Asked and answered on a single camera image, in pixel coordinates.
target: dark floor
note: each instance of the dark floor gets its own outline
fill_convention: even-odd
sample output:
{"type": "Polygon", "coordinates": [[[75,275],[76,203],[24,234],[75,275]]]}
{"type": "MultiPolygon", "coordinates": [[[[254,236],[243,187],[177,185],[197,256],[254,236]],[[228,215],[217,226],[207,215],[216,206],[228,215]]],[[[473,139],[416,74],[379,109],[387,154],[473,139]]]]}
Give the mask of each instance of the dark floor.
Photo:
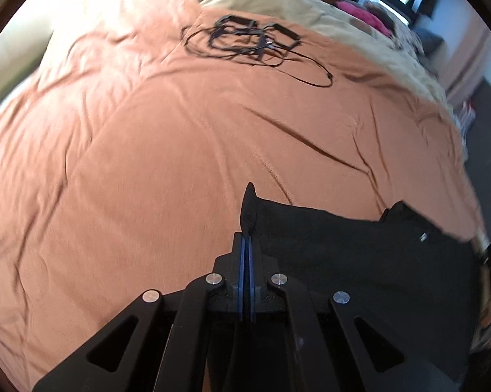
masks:
{"type": "Polygon", "coordinates": [[[467,173],[476,190],[491,239],[491,86],[484,81],[472,97],[476,120],[467,136],[467,173]]]}

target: orange blanket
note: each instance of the orange blanket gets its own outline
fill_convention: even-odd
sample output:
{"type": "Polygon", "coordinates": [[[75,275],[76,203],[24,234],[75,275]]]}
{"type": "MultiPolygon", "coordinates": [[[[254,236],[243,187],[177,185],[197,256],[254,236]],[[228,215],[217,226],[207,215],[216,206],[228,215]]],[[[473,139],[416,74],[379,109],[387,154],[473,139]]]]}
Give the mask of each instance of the orange blanket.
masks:
{"type": "MultiPolygon", "coordinates": [[[[224,14],[86,0],[0,114],[0,366],[19,391],[142,291],[209,272],[248,181],[344,217],[377,220],[404,200],[462,239],[482,225],[442,108],[295,25],[333,87],[189,55],[181,29],[224,14]]],[[[326,80],[309,61],[283,69],[326,80]]]]}

